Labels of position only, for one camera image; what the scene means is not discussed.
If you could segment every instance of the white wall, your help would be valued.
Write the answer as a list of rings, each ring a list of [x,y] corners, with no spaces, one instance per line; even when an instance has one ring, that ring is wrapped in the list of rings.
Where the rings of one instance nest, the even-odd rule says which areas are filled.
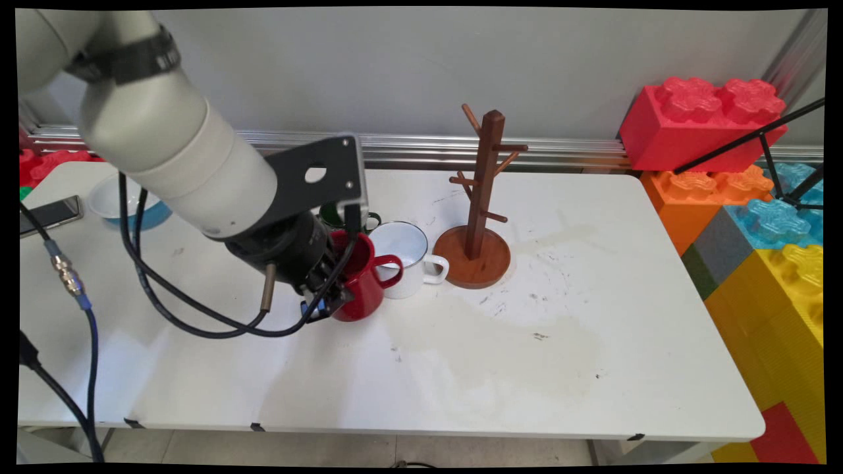
[[[825,67],[817,74],[817,78],[808,86],[808,89],[796,101],[796,104],[790,107],[789,111],[804,107],[822,97],[825,97]],[[825,107],[788,123],[787,127],[790,130],[781,138],[781,143],[821,145],[824,143],[824,125]]]
[[[157,11],[191,80],[235,128],[470,135],[460,104],[510,137],[614,138],[644,84],[758,78],[804,10],[254,8]],[[63,75],[36,106],[67,121]],[[44,107],[55,100],[58,107]],[[808,133],[807,139],[814,139]]]

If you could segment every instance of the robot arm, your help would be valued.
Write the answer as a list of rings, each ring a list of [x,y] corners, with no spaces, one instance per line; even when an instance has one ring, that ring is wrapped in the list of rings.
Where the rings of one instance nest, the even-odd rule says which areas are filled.
[[[148,60],[129,57],[133,51],[126,47],[162,34],[146,11],[16,9],[15,19],[23,91],[46,85],[80,55],[111,55],[129,64]],[[234,236],[269,208],[276,195],[275,173],[193,87],[178,65],[178,52],[171,51],[176,57],[168,58],[163,71],[136,67],[142,71],[139,78],[124,83],[102,77],[114,72],[103,61],[75,67],[76,73],[98,68],[100,76],[86,78],[79,131],[103,159],[203,234]]]
[[[366,215],[355,136],[264,159],[187,79],[172,37],[147,11],[16,8],[15,26],[19,94],[61,70],[86,81],[78,127],[99,156],[253,267],[275,264],[276,279],[298,293],[325,283],[336,259],[309,209],[337,202],[341,215],[349,204]],[[320,164],[325,178],[305,184]],[[329,312],[347,298],[341,284],[329,294]]]

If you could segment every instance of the smartphone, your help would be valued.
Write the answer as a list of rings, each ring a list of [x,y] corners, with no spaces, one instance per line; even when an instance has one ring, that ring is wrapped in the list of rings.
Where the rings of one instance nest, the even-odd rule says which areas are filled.
[[[44,226],[44,229],[53,229],[62,224],[79,220],[84,213],[82,200],[79,196],[51,202],[50,204],[30,209],[30,212]],[[23,213],[20,213],[20,238],[23,239],[24,237],[29,237],[37,233],[38,231],[35,230],[35,226],[32,225],[30,220]]]

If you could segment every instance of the gray floor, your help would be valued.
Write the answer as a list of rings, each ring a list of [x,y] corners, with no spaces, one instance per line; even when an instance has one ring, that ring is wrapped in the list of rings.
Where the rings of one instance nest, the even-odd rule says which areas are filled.
[[[35,432],[65,444],[64,430]],[[591,466],[586,441],[374,434],[294,434],[115,429],[108,462],[230,466],[389,467],[399,460],[437,467]],[[711,462],[707,456],[700,462]]]

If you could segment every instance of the blue bowl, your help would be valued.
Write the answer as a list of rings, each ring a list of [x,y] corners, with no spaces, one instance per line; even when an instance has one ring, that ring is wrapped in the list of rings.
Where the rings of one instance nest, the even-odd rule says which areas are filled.
[[[128,221],[129,229],[135,228],[135,211],[137,200],[141,194],[141,187],[133,180],[126,179],[126,197],[128,198]],[[120,187],[117,175],[110,176],[101,181],[88,195],[88,208],[94,214],[116,227],[120,227]],[[143,224],[141,230],[151,229],[160,225],[172,214],[173,211],[158,199],[155,195],[149,194],[147,203],[143,210]]]
[[[158,203],[154,204],[152,207],[147,207],[143,211],[143,223],[141,224],[141,230],[151,229],[163,221],[167,220],[170,214],[173,211],[164,204],[164,201],[158,201]],[[137,216],[131,215],[129,216],[129,230],[135,228],[135,220]],[[105,222],[109,224],[114,224],[118,228],[120,227],[120,218],[105,218]]]

